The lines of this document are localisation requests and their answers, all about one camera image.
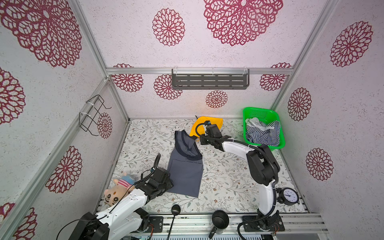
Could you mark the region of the grey blue tank top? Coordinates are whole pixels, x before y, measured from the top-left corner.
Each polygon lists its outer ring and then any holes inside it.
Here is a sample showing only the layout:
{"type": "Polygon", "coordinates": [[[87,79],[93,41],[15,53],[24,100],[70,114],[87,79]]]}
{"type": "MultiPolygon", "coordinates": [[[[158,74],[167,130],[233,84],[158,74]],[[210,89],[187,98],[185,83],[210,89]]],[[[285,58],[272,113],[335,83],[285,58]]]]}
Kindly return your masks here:
{"type": "Polygon", "coordinates": [[[173,187],[168,192],[198,198],[203,171],[203,155],[195,138],[184,130],[175,131],[175,147],[168,164],[173,187]]]}

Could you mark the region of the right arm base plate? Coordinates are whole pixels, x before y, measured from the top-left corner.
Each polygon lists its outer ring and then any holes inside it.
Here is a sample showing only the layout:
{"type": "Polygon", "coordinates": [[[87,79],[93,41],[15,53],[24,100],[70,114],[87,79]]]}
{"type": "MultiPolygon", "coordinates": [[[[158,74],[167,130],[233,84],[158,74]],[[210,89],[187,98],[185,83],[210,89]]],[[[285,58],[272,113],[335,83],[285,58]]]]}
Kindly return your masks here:
{"type": "Polygon", "coordinates": [[[245,232],[284,232],[285,226],[279,213],[258,222],[244,225],[245,232]]]}

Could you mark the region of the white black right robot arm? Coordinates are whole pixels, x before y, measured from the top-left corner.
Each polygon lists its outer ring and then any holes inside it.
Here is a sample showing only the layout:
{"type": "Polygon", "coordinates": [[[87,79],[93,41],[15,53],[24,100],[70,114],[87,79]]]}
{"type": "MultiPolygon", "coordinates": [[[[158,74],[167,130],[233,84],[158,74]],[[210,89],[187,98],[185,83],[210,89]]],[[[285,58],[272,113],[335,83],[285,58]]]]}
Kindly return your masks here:
{"type": "Polygon", "coordinates": [[[259,185],[259,219],[266,219],[275,213],[280,167],[268,146],[252,146],[230,138],[208,136],[200,136],[200,142],[247,160],[251,177],[259,185]]]}

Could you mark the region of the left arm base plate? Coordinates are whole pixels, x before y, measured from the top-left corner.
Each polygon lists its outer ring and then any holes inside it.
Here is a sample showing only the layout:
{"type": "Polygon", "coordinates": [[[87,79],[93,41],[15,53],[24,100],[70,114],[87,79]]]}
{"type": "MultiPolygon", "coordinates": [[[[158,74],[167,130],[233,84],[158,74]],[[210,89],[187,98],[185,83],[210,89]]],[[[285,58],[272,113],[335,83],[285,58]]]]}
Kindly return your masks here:
{"type": "Polygon", "coordinates": [[[163,232],[164,217],[150,216],[147,233],[162,233],[163,232]]]}

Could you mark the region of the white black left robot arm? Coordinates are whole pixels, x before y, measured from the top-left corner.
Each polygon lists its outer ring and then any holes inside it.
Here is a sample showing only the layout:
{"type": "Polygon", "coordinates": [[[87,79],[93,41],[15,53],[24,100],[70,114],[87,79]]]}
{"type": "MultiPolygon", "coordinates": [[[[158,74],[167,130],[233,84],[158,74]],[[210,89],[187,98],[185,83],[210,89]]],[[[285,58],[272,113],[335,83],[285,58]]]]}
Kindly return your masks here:
{"type": "Polygon", "coordinates": [[[105,211],[84,214],[71,233],[70,240],[120,240],[127,234],[147,226],[149,214],[142,209],[149,201],[174,186],[170,177],[153,176],[136,184],[123,200],[105,211]]]}

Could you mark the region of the striped tank top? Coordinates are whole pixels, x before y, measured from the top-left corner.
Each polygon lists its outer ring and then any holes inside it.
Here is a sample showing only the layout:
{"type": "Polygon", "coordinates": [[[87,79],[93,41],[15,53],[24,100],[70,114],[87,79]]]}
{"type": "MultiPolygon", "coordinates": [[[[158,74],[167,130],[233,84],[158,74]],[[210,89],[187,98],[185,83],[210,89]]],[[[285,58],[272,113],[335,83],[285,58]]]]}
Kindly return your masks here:
{"type": "Polygon", "coordinates": [[[273,121],[265,124],[258,118],[246,119],[246,140],[253,144],[278,147],[280,144],[281,123],[273,121]]]}

